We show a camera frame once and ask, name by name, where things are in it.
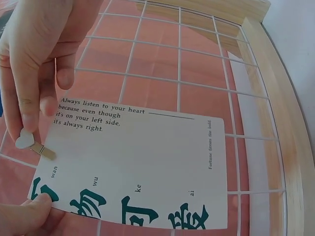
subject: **hand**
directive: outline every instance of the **hand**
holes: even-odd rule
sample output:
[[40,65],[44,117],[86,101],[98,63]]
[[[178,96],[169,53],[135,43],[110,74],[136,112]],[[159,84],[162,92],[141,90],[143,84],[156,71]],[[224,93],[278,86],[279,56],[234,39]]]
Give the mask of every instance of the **hand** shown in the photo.
[[61,89],[71,88],[75,54],[102,2],[18,1],[0,39],[1,99],[13,140],[23,127],[38,137],[39,111],[56,113],[55,76]]
[[65,212],[51,209],[48,194],[40,194],[21,206],[0,204],[1,236],[59,236],[57,225]]

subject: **printed line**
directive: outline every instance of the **printed line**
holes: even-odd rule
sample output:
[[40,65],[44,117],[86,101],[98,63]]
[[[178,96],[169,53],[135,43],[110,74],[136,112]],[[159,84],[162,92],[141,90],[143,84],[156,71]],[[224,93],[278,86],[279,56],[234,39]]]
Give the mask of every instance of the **printed line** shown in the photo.
[[6,156],[6,155],[4,155],[4,154],[2,154],[2,153],[0,153],[0,156],[3,157],[3,158],[5,158],[5,159],[8,159],[8,160],[10,160],[10,161],[14,161],[14,162],[20,163],[20,164],[22,164],[22,165],[32,167],[32,168],[34,168],[34,169],[37,168],[37,166],[35,166],[35,165],[26,163],[26,162],[24,162],[24,161],[17,160],[17,159],[15,159],[15,158]]
[[153,112],[148,112],[148,114],[152,114],[152,115],[158,115],[158,116],[165,116],[165,117],[175,117],[175,118],[182,118],[182,119],[194,119],[194,118],[190,118],[190,117],[179,117],[179,116],[166,115],[166,114],[153,113]]

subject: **wooden clothespin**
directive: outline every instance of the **wooden clothespin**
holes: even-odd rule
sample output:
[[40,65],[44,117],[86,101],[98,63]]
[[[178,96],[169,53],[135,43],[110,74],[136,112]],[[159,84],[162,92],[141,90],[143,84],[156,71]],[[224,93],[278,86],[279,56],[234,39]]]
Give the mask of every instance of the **wooden clothespin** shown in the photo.
[[56,158],[56,154],[53,151],[36,142],[34,140],[34,135],[26,131],[24,128],[21,130],[20,137],[15,141],[15,146],[18,149],[30,148],[37,154],[43,155],[50,160],[54,160]]

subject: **white card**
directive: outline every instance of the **white card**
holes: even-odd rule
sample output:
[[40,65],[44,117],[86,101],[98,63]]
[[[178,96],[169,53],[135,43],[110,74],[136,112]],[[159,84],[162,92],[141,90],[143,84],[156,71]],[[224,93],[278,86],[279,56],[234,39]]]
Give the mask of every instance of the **white card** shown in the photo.
[[226,229],[224,123],[64,98],[29,192],[105,221],[165,229]]

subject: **white wire grid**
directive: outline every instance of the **white wire grid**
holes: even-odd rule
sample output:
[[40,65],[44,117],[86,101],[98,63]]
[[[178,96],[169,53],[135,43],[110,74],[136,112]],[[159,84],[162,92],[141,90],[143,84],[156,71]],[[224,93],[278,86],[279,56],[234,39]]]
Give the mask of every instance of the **white wire grid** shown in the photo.
[[[283,161],[282,161],[282,158],[281,158],[281,150],[280,150],[280,145],[279,145],[279,139],[278,139],[278,135],[277,135],[277,131],[276,131],[275,125],[274,125],[273,114],[272,114],[272,110],[271,110],[271,107],[270,107],[269,98],[268,98],[267,93],[266,93],[266,89],[264,89],[264,95],[260,96],[260,95],[249,94],[249,93],[245,93],[245,92],[241,92],[241,91],[231,90],[230,87],[229,87],[228,75],[227,75],[227,70],[226,70],[226,65],[225,65],[225,61],[226,60],[228,60],[228,61],[235,61],[235,62],[239,62],[239,63],[242,63],[242,64],[255,66],[257,68],[257,72],[258,72],[258,74],[260,76],[261,84],[264,87],[263,80],[262,80],[260,72],[259,72],[259,68],[258,68],[258,66],[256,64],[253,52],[252,52],[252,50],[250,48],[250,45],[249,45],[248,40],[247,40],[247,38],[246,38],[246,36],[244,34],[243,29],[239,25],[236,25],[236,24],[234,24],[232,22],[228,22],[228,21],[223,20],[223,19],[219,19],[219,18],[214,17],[214,16],[210,16],[210,15],[203,14],[203,13],[200,13],[200,12],[195,12],[195,11],[192,11],[192,10],[189,10],[189,9],[183,9],[183,8],[175,7],[175,6],[171,6],[171,5],[155,3],[155,2],[149,2],[149,1],[146,1],[146,0],[131,0],[131,1],[134,1],[134,2],[143,3],[144,6],[143,6],[142,13],[141,13],[140,16],[108,13],[108,9],[109,9],[109,7],[110,7],[110,5],[112,4],[113,1],[116,1],[116,0],[110,0],[108,5],[107,5],[107,7],[106,7],[106,9],[104,10],[104,12],[99,13],[100,18],[99,18],[98,23],[96,24],[95,29],[92,32],[92,35],[89,35],[89,36],[86,37],[88,39],[88,42],[87,42],[87,45],[86,45],[86,47],[84,48],[84,50],[82,52],[82,55],[81,55],[80,59],[78,60],[77,66],[75,68],[75,72],[77,72],[77,71],[86,71],[86,72],[96,72],[96,73],[104,73],[104,74],[123,75],[124,76],[124,80],[123,80],[123,85],[122,85],[122,88],[121,88],[121,92],[120,92],[119,102],[118,103],[121,103],[122,100],[123,100],[123,96],[124,96],[124,92],[125,92],[125,88],[126,88],[127,77],[140,77],[140,78],[146,78],[146,79],[153,79],[153,80],[177,83],[177,88],[178,88],[177,89],[177,111],[178,112],[181,112],[181,109],[180,109],[180,107],[181,107],[181,104],[180,104],[180,101],[181,101],[181,97],[180,97],[181,96],[181,93],[180,93],[181,85],[192,85],[192,86],[199,86],[199,87],[205,87],[205,88],[210,88],[210,89],[226,91],[228,93],[228,100],[229,100],[229,105],[230,105],[230,115],[231,115],[231,119],[232,119],[232,130],[233,130],[233,133],[232,134],[226,133],[225,136],[226,137],[232,137],[234,139],[236,168],[237,168],[237,170],[236,170],[237,171],[237,191],[228,191],[228,195],[237,195],[238,196],[237,236],[241,236],[241,195],[268,194],[268,193],[283,193],[283,208],[284,208],[284,215],[285,215],[285,219],[284,219],[284,228],[285,228],[285,230],[284,230],[283,235],[286,235],[286,193],[285,193],[285,183],[284,183]],[[161,7],[168,7],[168,8],[172,8],[172,9],[178,10],[178,12],[179,12],[178,22],[172,22],[172,21],[167,21],[167,20],[161,20],[161,19],[145,17],[144,14],[145,14],[146,7],[147,7],[148,4],[157,5],[157,6],[161,6]],[[211,31],[211,30],[208,30],[208,29],[204,29],[204,28],[200,28],[200,27],[195,27],[195,26],[183,24],[182,23],[182,12],[183,11],[190,12],[190,13],[193,13],[193,14],[202,15],[202,16],[208,17],[209,19],[212,19],[215,31]],[[131,40],[131,39],[121,39],[121,38],[95,36],[95,33],[96,33],[97,29],[99,28],[99,25],[101,24],[104,16],[106,16],[106,15],[115,15],[115,16],[124,16],[124,17],[138,18],[139,19],[139,23],[138,23],[138,27],[137,27],[134,39]],[[179,31],[178,32],[178,46],[176,47],[176,46],[158,44],[158,43],[153,43],[153,42],[139,41],[138,40],[138,35],[139,35],[139,31],[140,31],[140,27],[141,27],[141,23],[142,23],[143,19],[152,20],[152,21],[166,22],[166,23],[170,23],[170,24],[177,24],[178,25],[178,31]],[[239,28],[240,31],[242,32],[243,37],[244,37],[245,40],[240,40],[240,39],[232,37],[230,35],[226,35],[226,34],[218,32],[217,21],[225,22],[227,24],[231,24],[231,25]],[[181,45],[181,27],[195,28],[195,29],[198,29],[198,30],[204,30],[204,31],[216,34],[218,45],[219,45],[219,50],[220,50],[220,55],[206,53],[206,52],[197,51],[197,50],[192,50],[192,49],[188,49],[188,48],[183,48],[182,45]],[[247,43],[248,49],[249,49],[249,51],[250,51],[250,53],[252,55],[252,58],[253,58],[253,64],[245,63],[242,60],[230,59],[230,58],[225,57],[223,55],[223,49],[222,49],[222,45],[221,45],[221,41],[220,41],[220,35],[224,36],[224,37],[233,38],[233,39],[235,39],[237,41],[241,41],[241,42]],[[83,59],[84,59],[84,57],[85,57],[85,55],[87,53],[87,50],[88,50],[88,48],[89,48],[89,46],[90,46],[90,44],[92,42],[92,39],[94,39],[94,38],[96,38],[96,39],[109,39],[109,40],[132,42],[132,47],[131,47],[130,55],[129,55],[129,58],[128,58],[127,67],[126,67],[126,72],[125,73],[114,72],[114,71],[95,70],[95,69],[89,69],[89,68],[82,68],[81,67],[82,61],[83,61]],[[159,78],[159,77],[137,75],[137,74],[129,73],[129,69],[130,69],[130,65],[131,65],[131,61],[132,61],[132,57],[133,57],[133,53],[134,53],[134,48],[135,48],[135,45],[137,43],[143,43],[143,44],[149,44],[149,45],[154,45],[154,46],[160,46],[160,47],[177,49],[178,50],[178,76],[177,76],[177,80],[171,80],[171,79],[166,79],[166,78]],[[199,54],[204,54],[204,55],[208,55],[208,56],[212,56],[212,57],[221,58],[222,65],[223,65],[223,70],[224,70],[226,88],[218,88],[218,87],[214,87],[214,86],[201,85],[201,84],[181,81],[181,51],[188,51],[188,52],[199,53]],[[273,122],[273,125],[274,125],[274,131],[275,131],[274,132],[274,134],[275,134],[274,138],[254,137],[254,136],[247,136],[247,135],[238,135],[238,134],[236,134],[235,119],[234,119],[234,112],[233,112],[233,104],[232,104],[232,99],[231,99],[231,94],[232,93],[236,93],[236,94],[240,94],[240,95],[247,95],[247,96],[251,96],[251,97],[256,97],[256,98],[261,98],[261,99],[267,100],[269,112],[270,112],[270,114],[272,116],[272,122]],[[23,164],[23,165],[26,165],[26,166],[29,166],[29,167],[32,167],[32,168],[36,169],[37,168],[36,165],[32,165],[32,164],[29,164],[29,163],[23,162],[21,160],[17,160],[15,158],[12,158],[12,157],[9,157],[7,155],[2,154],[4,140],[7,137],[8,137],[8,132],[6,130],[5,134],[3,136],[3,139],[2,139],[1,146],[0,146],[0,156],[3,157],[3,158],[9,159],[11,161],[14,161],[14,162],[17,162],[17,163],[20,163],[20,164]],[[254,139],[254,140],[269,140],[269,141],[277,142],[277,149],[278,149],[278,154],[279,154],[278,157],[279,157],[280,168],[281,168],[281,176],[282,176],[282,186],[283,186],[282,189],[269,189],[269,190],[265,190],[265,191],[242,191],[241,190],[240,164],[239,164],[239,153],[238,153],[238,145],[237,145],[237,139],[238,138]],[[100,236],[100,231],[101,231],[101,221],[99,220],[98,225],[97,225],[97,236]],[[171,231],[171,236],[175,236],[175,230]]]

